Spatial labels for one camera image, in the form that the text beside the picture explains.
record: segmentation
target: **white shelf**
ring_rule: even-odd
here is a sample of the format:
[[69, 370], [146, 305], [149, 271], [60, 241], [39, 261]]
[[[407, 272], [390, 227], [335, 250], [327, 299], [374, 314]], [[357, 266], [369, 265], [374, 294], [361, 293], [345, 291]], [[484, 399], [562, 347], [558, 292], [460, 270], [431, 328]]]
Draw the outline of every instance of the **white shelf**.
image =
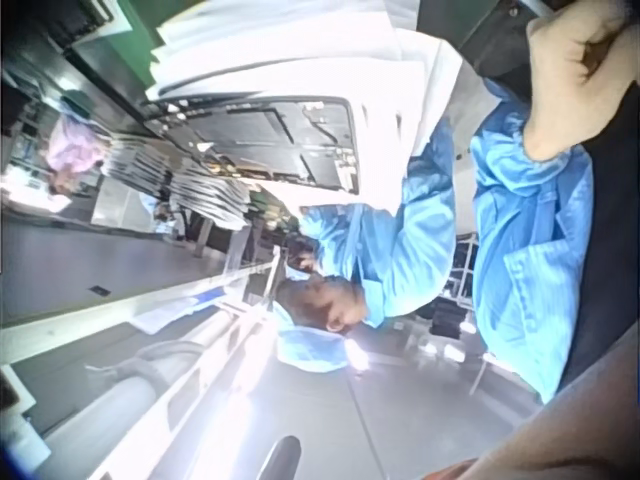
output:
[[125, 323], [160, 303], [197, 295], [271, 268], [271, 262], [0, 329], [0, 365], [12, 364]]

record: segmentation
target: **worker in pink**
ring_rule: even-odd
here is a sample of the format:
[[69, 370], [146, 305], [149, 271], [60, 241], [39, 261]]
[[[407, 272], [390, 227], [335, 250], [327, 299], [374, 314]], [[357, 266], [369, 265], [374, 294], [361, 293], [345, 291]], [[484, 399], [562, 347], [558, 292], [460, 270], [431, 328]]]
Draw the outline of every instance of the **worker in pink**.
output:
[[61, 114], [46, 153], [47, 163], [54, 170], [49, 180], [51, 194], [70, 196], [76, 176], [103, 160], [106, 151], [107, 146], [89, 125]]

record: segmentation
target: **blue coat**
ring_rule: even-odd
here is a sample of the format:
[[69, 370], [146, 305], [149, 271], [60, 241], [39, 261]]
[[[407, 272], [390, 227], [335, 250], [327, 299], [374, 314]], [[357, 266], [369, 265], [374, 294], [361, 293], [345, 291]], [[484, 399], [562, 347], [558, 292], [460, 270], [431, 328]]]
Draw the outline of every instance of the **blue coat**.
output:
[[576, 146], [545, 163], [522, 146], [528, 108], [502, 97], [471, 142], [479, 250], [473, 303], [489, 350], [539, 393], [555, 394], [578, 314], [591, 232], [591, 158]]
[[351, 279], [357, 266], [369, 317], [411, 313], [442, 291], [455, 249], [453, 138], [446, 120], [409, 160], [396, 216], [366, 205], [313, 207], [301, 230], [320, 244], [325, 275]]

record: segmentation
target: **pink shirt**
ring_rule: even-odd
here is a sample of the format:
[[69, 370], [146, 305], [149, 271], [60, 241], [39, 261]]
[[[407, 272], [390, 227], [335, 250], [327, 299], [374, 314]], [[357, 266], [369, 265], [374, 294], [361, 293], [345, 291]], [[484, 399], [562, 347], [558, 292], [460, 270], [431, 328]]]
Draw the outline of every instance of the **pink shirt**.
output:
[[105, 155], [105, 147], [96, 134], [84, 123], [61, 114], [51, 132], [47, 163], [59, 172], [70, 166], [74, 173], [89, 170]]

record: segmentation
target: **blue hairnet cap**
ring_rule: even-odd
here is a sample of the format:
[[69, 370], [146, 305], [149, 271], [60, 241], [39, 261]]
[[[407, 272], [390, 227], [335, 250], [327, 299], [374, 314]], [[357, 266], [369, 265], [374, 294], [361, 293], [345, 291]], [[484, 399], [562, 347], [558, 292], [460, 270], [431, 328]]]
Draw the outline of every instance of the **blue hairnet cap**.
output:
[[278, 323], [278, 360], [313, 373], [326, 373], [349, 365], [344, 337], [312, 327], [295, 325], [289, 312], [273, 302]]
[[309, 274], [307, 272], [303, 272], [301, 270], [296, 270], [295, 268], [290, 267], [289, 265], [285, 265], [285, 275], [290, 280], [308, 280]]

